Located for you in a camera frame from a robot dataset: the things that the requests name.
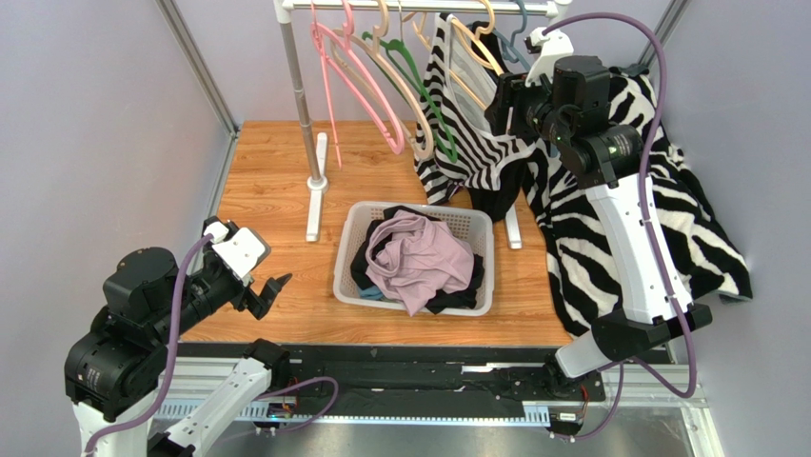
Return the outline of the black tank top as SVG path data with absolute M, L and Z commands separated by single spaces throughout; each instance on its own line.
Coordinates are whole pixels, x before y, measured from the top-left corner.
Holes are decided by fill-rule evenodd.
M 497 30 L 483 34 L 481 41 L 504 71 L 509 71 L 502 50 L 502 34 Z M 528 171 L 527 160 L 534 148 L 520 141 L 508 141 L 502 149 L 505 153 L 490 169 L 496 172 L 497 189 L 468 188 L 472 206 L 486 213 L 493 222 L 503 221 L 508 210 L 518 199 L 523 180 Z

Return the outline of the thin pink wire hanger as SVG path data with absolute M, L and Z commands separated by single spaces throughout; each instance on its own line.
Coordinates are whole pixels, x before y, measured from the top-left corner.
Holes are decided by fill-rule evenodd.
M 332 94 L 331 94 L 330 78 L 329 78 L 329 58 L 327 57 L 327 54 L 326 54 L 325 36 L 323 34 L 321 24 L 318 21 L 317 8 L 315 6 L 315 2 L 311 1 L 309 7 L 310 7 L 310 13 L 311 13 L 310 36 L 311 36 L 311 40 L 313 42 L 313 46 L 316 49 L 316 51 L 317 51 L 317 53 L 319 55 L 319 58 L 320 58 L 322 79 L 323 79 L 323 83 L 324 83 L 324 90 L 325 90 L 325 96 L 326 96 L 326 107 L 327 107 L 327 113 L 328 113 L 328 116 L 329 116 L 330 127 L 331 127 L 332 134 L 333 134 L 335 156 L 336 156 L 336 159 L 337 159 L 338 168 L 342 169 L 343 168 L 343 156 L 342 156 L 342 153 L 341 153 L 340 138 L 339 138 L 339 135 L 338 135 L 337 123 L 336 123 L 334 110 L 333 110 Z

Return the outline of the thick pink plastic hanger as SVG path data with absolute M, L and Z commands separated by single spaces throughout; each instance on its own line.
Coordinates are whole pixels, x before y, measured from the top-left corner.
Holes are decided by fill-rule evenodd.
M 340 1 L 339 4 L 340 4 L 340 9 L 344 12 L 344 19 L 343 19 L 343 22 L 341 23 L 341 26 L 338 27 L 337 29 L 340 29 L 342 27 L 342 25 L 346 22 L 346 13 L 345 13 L 343 2 L 344 1 Z M 349 1 L 347 1 L 347 2 L 350 4 L 350 6 L 352 8 L 352 13 L 353 13 L 353 18 L 354 18 L 354 26 L 355 26 L 354 8 L 352 7 L 352 5 L 351 5 L 351 3 Z M 317 5 L 316 2 L 315 2 L 315 6 L 317 8 L 317 16 L 318 16 L 318 10 L 320 9 L 320 7 Z M 342 41 L 340 41 L 340 37 L 337 36 L 333 32 L 334 28 L 331 28 L 331 27 L 327 26 L 326 24 L 322 23 L 319 20 L 319 16 L 318 16 L 318 21 L 321 24 L 321 28 L 322 28 L 323 34 L 325 36 L 326 54 L 327 54 L 327 57 L 329 58 L 329 78 L 330 78 L 330 73 L 334 72 L 343 81 L 345 88 L 360 103 L 360 105 L 363 107 L 363 109 L 366 111 L 366 113 L 370 116 L 371 120 L 372 120 L 372 116 L 371 116 L 370 112 L 372 110 L 374 110 L 375 113 L 383 121 L 385 129 L 392 130 L 391 122 L 390 122 L 390 120 L 388 118 L 388 115 L 378 105 L 377 101 L 366 91 L 365 87 L 363 87 L 361 84 L 356 82 L 352 78 L 352 76 L 349 75 L 348 72 L 346 70 L 344 70 L 339 65 L 338 59 L 342 58 L 345 62 L 348 63 L 348 65 L 353 70 L 360 73 L 360 70 L 356 67 L 355 63 L 351 60 L 351 58 L 349 56 L 346 55 L 345 49 L 343 48 L 344 44 L 343 44 Z M 361 61 L 359 55 L 355 52 L 355 46 L 353 46 L 352 48 L 353 48 L 353 53 L 358 58 L 360 63 L 363 64 L 367 68 L 367 66 Z M 376 123 L 373 120 L 372 120 L 372 122 L 374 123 L 374 125 L 376 126 L 378 131 L 381 133 L 381 130 L 378 128 Z

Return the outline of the blue tank top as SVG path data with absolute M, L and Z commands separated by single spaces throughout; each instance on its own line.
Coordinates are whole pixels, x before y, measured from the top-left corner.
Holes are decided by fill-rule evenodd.
M 359 297 L 363 300 L 382 301 L 386 297 L 377 286 L 359 290 Z

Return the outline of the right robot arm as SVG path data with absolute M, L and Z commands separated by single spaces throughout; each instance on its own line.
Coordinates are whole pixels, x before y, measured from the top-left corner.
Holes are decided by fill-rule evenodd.
M 603 226 L 617 265 L 622 308 L 558 349 L 546 369 L 559 384 L 638 356 L 712 323 L 694 303 L 665 246 L 636 129 L 611 121 L 610 71 L 596 56 L 567 56 L 550 76 L 500 75 L 485 117 L 495 134 L 555 147 Z

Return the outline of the green hanger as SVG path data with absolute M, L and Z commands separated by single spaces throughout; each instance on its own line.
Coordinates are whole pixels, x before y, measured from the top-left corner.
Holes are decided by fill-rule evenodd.
M 368 44 L 371 44 L 371 32 L 372 30 L 365 31 L 361 35 L 361 38 L 364 39 Z M 455 164 L 458 160 L 458 151 L 455 139 L 450 133 L 449 126 L 442 118 L 440 108 L 431 98 L 428 89 L 420 79 L 416 63 L 414 62 L 414 59 L 408 51 L 404 41 L 396 38 L 386 40 L 386 35 L 382 37 L 381 40 L 383 41 L 383 44 L 381 45 L 381 54 L 394 69 L 400 72 L 401 77 L 410 85 L 410 89 L 414 94 L 414 97 L 420 102 L 421 109 L 430 125 L 429 132 L 432 134 L 435 145 L 434 153 L 439 151 L 452 164 Z M 422 127 L 418 127 L 418 131 L 414 132 L 412 132 L 410 129 L 408 130 L 419 140 L 424 139 L 425 131 Z

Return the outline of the mauve tank top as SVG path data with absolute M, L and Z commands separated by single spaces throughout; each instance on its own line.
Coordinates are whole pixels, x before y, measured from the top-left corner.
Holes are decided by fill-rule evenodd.
M 476 255 L 449 225 L 404 206 L 384 210 L 367 237 L 365 275 L 383 296 L 413 316 L 439 293 L 469 289 Z

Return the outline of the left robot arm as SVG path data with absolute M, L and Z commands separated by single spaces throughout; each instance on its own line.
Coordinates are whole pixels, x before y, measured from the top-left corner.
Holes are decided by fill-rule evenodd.
M 258 339 L 200 406 L 166 431 L 150 435 L 151 420 L 166 397 L 161 389 L 177 357 L 178 347 L 169 342 L 177 280 L 184 281 L 179 329 L 187 331 L 227 303 L 261 319 L 292 277 L 271 278 L 255 293 L 212 247 L 199 250 L 204 264 L 193 274 L 188 273 L 189 259 L 177 263 L 165 248 L 143 248 L 124 257 L 105 281 L 107 303 L 64 365 L 82 455 L 204 456 L 252 401 L 290 385 L 289 352 Z

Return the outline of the beige wooden hanger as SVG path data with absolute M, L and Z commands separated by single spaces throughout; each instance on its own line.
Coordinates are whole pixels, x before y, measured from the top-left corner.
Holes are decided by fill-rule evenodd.
M 405 150 L 406 143 L 409 143 L 413 149 L 414 155 L 419 159 L 430 158 L 434 153 L 434 140 L 432 134 L 429 132 L 430 125 L 421 109 L 420 102 L 414 97 L 410 89 L 410 85 L 401 77 L 400 72 L 394 69 L 389 62 L 381 54 L 381 40 L 388 33 L 389 27 L 389 12 L 385 1 L 376 1 L 376 8 L 381 14 L 381 22 L 372 28 L 371 44 L 368 44 L 364 39 L 354 34 L 354 18 L 352 8 L 347 1 L 343 2 L 346 13 L 346 22 L 340 29 L 334 29 L 333 32 L 340 37 L 343 42 L 343 48 L 347 56 L 355 63 L 360 73 L 353 70 L 347 62 L 342 58 L 338 59 L 339 65 L 348 72 L 352 78 L 366 88 L 366 91 L 377 101 L 378 105 L 385 111 L 391 122 L 392 130 L 385 129 L 383 121 L 375 113 L 374 110 L 370 112 L 372 120 L 376 123 L 381 130 L 382 135 L 388 142 L 391 150 L 395 154 L 400 154 Z M 369 70 L 360 63 L 358 58 L 353 53 L 353 46 L 362 50 L 372 62 L 375 63 L 377 68 L 381 71 L 392 86 L 404 98 L 404 100 L 412 108 L 416 114 L 417 126 L 422 127 L 425 131 L 423 140 L 419 140 L 413 135 L 406 124 L 395 114 L 393 107 L 389 104 L 382 89 L 372 77 Z

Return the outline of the black white striped top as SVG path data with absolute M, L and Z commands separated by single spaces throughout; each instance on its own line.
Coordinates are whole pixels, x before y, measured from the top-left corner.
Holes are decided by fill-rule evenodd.
M 520 141 L 534 148 L 527 160 L 547 152 L 540 140 L 526 142 L 510 135 L 493 135 L 485 119 L 485 108 L 495 95 L 494 70 L 478 63 L 456 36 L 449 13 L 434 15 L 429 57 L 422 82 L 441 110 L 442 118 L 455 139 L 458 160 L 452 164 L 439 151 L 430 158 L 415 160 L 414 169 L 431 204 L 447 201 L 457 187 L 497 189 L 495 166 L 506 152 L 508 141 Z

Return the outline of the black garment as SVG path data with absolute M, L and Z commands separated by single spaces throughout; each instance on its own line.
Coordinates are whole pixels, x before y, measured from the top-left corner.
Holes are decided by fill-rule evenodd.
M 370 280 L 365 275 L 366 260 L 364 258 L 364 251 L 367 246 L 368 235 L 372 232 L 373 229 L 375 229 L 380 224 L 380 221 L 382 219 L 375 220 L 369 225 L 366 232 L 366 239 L 361 244 L 360 249 L 358 250 L 358 252 L 355 254 L 354 258 L 351 261 L 350 264 L 351 278 L 355 281 L 358 289 L 370 288 L 373 286 Z M 482 284 L 483 277 L 484 277 L 483 258 L 479 255 L 476 255 L 476 267 L 474 269 L 474 279 L 469 289 L 464 290 L 462 292 L 456 292 L 451 294 L 444 294 L 441 292 L 438 294 L 438 297 L 431 300 L 428 303 L 427 307 L 424 308 L 423 310 L 427 310 L 433 314 L 439 314 L 443 310 L 448 308 L 474 308 L 477 288 Z M 388 300 L 386 298 L 382 301 L 398 303 L 392 300 Z

